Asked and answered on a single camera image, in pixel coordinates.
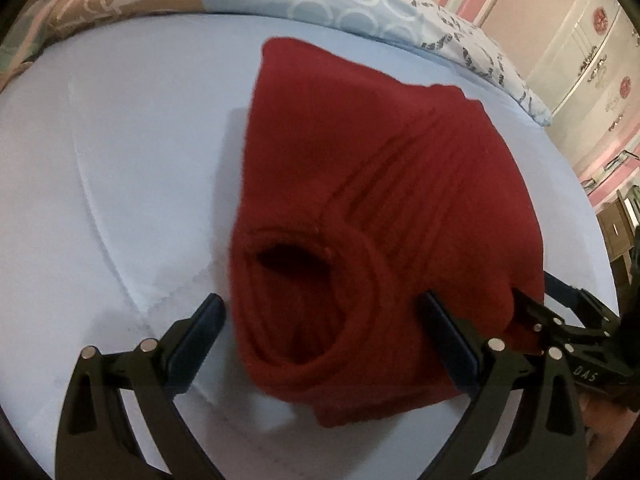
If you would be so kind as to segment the person's hand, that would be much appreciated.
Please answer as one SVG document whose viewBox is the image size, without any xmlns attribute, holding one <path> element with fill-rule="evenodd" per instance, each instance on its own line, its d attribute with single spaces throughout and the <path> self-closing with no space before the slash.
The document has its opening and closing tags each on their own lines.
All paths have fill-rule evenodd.
<svg viewBox="0 0 640 480">
<path fill-rule="evenodd" d="M 587 391 L 578 393 L 578 402 L 587 428 L 587 478 L 593 479 L 622 445 L 639 414 Z"/>
</svg>

